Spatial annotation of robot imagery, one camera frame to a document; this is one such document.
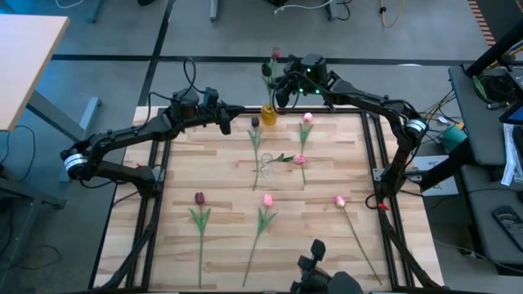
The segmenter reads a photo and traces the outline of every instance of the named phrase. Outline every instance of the orange and white stripes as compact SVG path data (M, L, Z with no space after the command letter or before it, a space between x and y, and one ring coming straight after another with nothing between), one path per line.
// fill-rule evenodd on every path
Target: orange and white stripes
M477 6L476 0L468 0L468 5L470 5L472 9L472 14L474 15L474 17L476 17L477 24L480 26L481 32L483 33L483 36L487 41L487 45L493 46L496 43L496 41L494 41L494 37L492 36L489 26L487 25L487 22L485 21L485 18L483 17L483 14L480 11L480 7Z

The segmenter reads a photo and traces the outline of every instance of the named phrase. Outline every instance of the wooden tabletop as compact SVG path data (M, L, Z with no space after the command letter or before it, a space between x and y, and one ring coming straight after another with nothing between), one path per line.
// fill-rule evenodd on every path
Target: wooden tabletop
M135 123L143 123L146 113L146 108L139 108ZM365 291L390 290L378 215L364 205L365 198L373 193L373 185L360 116L315 115L305 148L309 158L306 186L299 167L274 163L272 172L260 175L259 188L254 192L251 187L256 168L247 133L250 118L251 115L237 117L228 136L223 136L218 126L209 125L188 129L172 142L150 290L199 290L199 231L188 210L196 208L194 193L199 191L204 192L207 206L212 209L203 243L204 290L286 292L292 281L300 277L299 256L311 255L315 238L327 247L324 261L319 264L323 270L329 274L346 271ZM299 115L290 114L279 117L273 127L261 126L260 156L297 153L300 121ZM386 121L382 126L387 148L393 154L396 139ZM149 152L150 142L129 147L124 164L147 164ZM403 188L416 191L414 185ZM135 190L131 185L122 185L115 199ZM270 210L278 215L262 233L247 284L242 287L257 233L257 209L262 207L262 196L267 193L275 200ZM333 197L338 195L346 196L348 215L382 285L373 276L344 215L333 204ZM409 250L427 273L442 283L422 199L399 194L398 200ZM105 283L129 253L139 202L140 197L136 196L113 208L95 285ZM397 251L395 260L403 281Z
M0 14L0 131L12 131L64 34L65 16Z

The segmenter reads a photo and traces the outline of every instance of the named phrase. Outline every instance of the wooden desk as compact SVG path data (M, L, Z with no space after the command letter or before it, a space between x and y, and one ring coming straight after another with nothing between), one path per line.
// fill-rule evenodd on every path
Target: wooden desk
M138 108L134 122L143 123L145 116L146 108ZM292 163L275 163L273 180L260 177L260 188L254 192L254 154L246 131L250 118L236 118L229 136L223 136L218 126L212 125L188 129L172 142L150 291L199 290L199 232L188 211L188 207L195 207L197 191L205 193L212 208L204 239L204 290L288 291L291 282L299 278L298 257L310 255L315 238L327 247L320 263L322 269L330 274L346 271L365 291L390 290L378 215L364 205L373 186L360 116L317 114L305 149L310 160L306 165L306 187L302 186L299 168ZM295 154L300 146L300 120L300 116L290 114L278 118L274 127L261 126L261 154ZM388 150L393 154L396 139L387 122L383 128ZM124 164L147 164L149 152L150 142L129 147ZM415 190L413 185L404 189ZM120 186L115 199L135 190L130 185ZM257 232L257 208L265 193L273 194L275 204L271 210L279 214L262 234L247 284L242 288ZM346 209L382 286L372 275L343 214L333 205L333 197L340 194L348 199ZM400 194L398 200L410 251L428 274L442 283L422 200L407 194ZM105 283L129 253L139 202L136 196L113 208L95 286ZM395 258L403 280L397 252ZM141 276L140 262L137 274Z
M67 25L65 16L0 15L0 131L13 131L27 107L71 140L83 138L97 97L77 123L35 91Z

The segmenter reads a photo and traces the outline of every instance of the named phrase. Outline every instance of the gray floor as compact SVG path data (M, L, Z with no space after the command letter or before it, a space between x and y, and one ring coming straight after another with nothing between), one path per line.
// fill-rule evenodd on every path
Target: gray floor
M52 0L8 0L18 13L67 15L71 17L60 54L150 55L153 51L163 13L168 3L159 0L139 7L131 0L109 0L102 8L97 24L86 22L94 1L61 10ZM62 5L69 4L61 0ZM393 17L400 1L387 2ZM407 0L405 14L393 29L383 29L379 19L378 0L354 0L352 17L347 22L330 23L325 11L288 9L277 16L274 8L262 0L221 0L219 20L208 21L207 0L176 0L167 36L164 56L268 56L279 46L284 54L303 55L319 52L327 57L407 59L407 60L473 60L487 47L466 0ZM52 61L47 67L39 91L75 119L79 119L90 96L99 96L104 105L97 115L93 131L126 127L132 121L148 62ZM198 87L215 87L223 100L244 105L267 101L260 78L260 65L200 63ZM450 90L444 66L333 65L356 87L377 94L410 101L424 110ZM160 62L151 89L169 94L186 87L180 63ZM166 105L153 100L153 105ZM302 97L300 105L318 105L317 96ZM455 102L445 106L448 115L458 115ZM37 250L42 244L57 247L61 263L39 271L12 270L10 290L22 292L37 288L38 293L79 291L86 288L98 252L113 186L84 189L78 183L59 184L61 169L58 156L71 142L45 122L25 111L20 124L37 133L37 154L27 185L67 198L62 211L40 213L32 238L27 245L26 262L46 260L49 252ZM6 166L22 175L28 163L31 145L23 130L11 140ZM0 144L0 154L6 151ZM425 144L420 154L438 153ZM109 160L121 162L123 151L114 152ZM463 245L463 225L468 216L453 218L463 205L460 198L445 201L429 210L432 232L440 241ZM431 207L437 199L428 199ZM455 250L436 247L445 284L461 290L508 293L517 292L522 278L499 277L485 261L471 261Z

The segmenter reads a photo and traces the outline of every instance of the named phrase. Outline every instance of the yellow vase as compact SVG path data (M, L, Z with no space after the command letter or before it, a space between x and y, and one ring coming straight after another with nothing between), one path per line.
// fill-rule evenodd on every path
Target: yellow vase
M276 123L276 119L278 118L278 114L275 112L275 110L272 108L272 106L266 104L261 107L261 120L263 121L263 124L266 126L273 126Z

